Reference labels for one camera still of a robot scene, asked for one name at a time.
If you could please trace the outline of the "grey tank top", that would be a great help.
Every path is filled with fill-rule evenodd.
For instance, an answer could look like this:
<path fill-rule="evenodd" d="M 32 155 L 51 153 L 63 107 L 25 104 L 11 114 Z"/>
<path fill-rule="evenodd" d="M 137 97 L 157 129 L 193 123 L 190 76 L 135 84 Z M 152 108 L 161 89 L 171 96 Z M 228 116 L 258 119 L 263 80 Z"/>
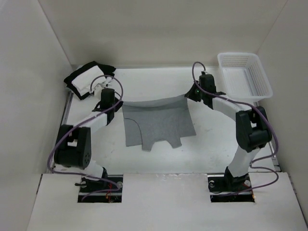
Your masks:
<path fill-rule="evenodd" d="M 167 141 L 172 148 L 178 148 L 182 146 L 181 138 L 196 135 L 184 95 L 124 102 L 122 111 L 127 147 L 140 145 L 149 152 L 156 142 Z"/>

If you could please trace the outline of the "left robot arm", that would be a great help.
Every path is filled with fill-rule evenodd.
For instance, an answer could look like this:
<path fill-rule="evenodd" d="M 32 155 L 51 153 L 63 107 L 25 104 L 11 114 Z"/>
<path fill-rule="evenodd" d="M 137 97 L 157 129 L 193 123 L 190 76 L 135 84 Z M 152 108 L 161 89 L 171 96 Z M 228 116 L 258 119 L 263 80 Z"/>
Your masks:
<path fill-rule="evenodd" d="M 103 192 L 108 186 L 108 174 L 104 167 L 92 158 L 92 136 L 108 126 L 123 102 L 114 89 L 103 89 L 101 100 L 92 112 L 76 125 L 61 125 L 56 140 L 53 161 L 60 173 L 77 173 L 91 179 L 92 187 Z"/>

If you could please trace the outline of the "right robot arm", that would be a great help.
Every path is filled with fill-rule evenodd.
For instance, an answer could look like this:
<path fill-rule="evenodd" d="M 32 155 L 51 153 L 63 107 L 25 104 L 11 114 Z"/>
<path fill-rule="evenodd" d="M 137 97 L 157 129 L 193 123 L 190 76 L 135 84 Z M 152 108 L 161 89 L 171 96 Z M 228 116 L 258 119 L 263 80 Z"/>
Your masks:
<path fill-rule="evenodd" d="M 231 195 L 252 191 L 248 170 L 256 154 L 272 138 L 270 129 L 264 122 L 266 111 L 259 106 L 232 103 L 226 94 L 217 91 L 214 77 L 203 71 L 185 97 L 195 102 L 203 102 L 214 111 L 223 113 L 235 122 L 238 148 L 222 177 L 210 178 L 208 187 L 212 193 L 229 192 Z"/>

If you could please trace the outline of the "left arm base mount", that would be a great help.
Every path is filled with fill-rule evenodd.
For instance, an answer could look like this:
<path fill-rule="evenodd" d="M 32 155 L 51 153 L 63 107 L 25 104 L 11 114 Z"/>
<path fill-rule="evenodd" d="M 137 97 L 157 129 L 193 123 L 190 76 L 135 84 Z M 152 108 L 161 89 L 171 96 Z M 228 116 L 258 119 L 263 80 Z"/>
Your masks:
<path fill-rule="evenodd" d="M 105 182 L 81 178 L 80 183 L 75 183 L 79 188 L 78 203 L 121 203 L 123 191 L 123 175 L 108 175 L 108 180 L 118 184 L 117 186 Z"/>

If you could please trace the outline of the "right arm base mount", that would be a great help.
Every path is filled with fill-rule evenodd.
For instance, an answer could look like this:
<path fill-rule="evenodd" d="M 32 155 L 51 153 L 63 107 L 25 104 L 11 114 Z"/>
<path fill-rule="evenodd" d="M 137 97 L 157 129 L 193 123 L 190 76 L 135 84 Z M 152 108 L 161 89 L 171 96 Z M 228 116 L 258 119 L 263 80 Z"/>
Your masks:
<path fill-rule="evenodd" d="M 223 175 L 208 175 L 207 179 L 210 201 L 213 203 L 255 202 L 248 173 L 233 177 L 226 168 Z"/>

